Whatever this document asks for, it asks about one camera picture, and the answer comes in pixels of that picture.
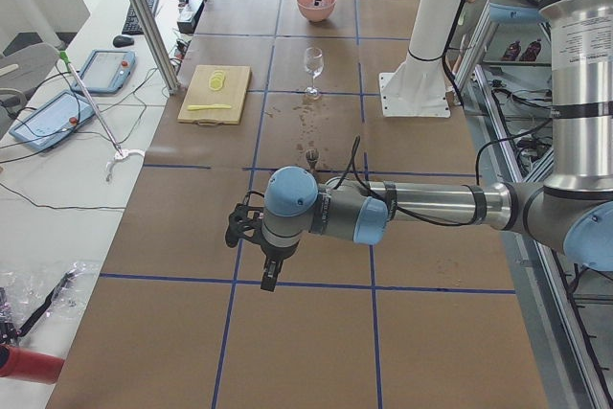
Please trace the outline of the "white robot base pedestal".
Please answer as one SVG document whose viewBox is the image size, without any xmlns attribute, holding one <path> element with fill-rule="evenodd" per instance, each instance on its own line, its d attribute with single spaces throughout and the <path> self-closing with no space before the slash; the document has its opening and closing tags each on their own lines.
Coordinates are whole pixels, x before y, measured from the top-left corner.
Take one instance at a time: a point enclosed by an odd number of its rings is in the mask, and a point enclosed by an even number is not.
<svg viewBox="0 0 613 409">
<path fill-rule="evenodd" d="M 406 59 L 379 75 L 385 117 L 450 116 L 442 58 L 454 14 L 454 0 L 420 0 Z"/>
</svg>

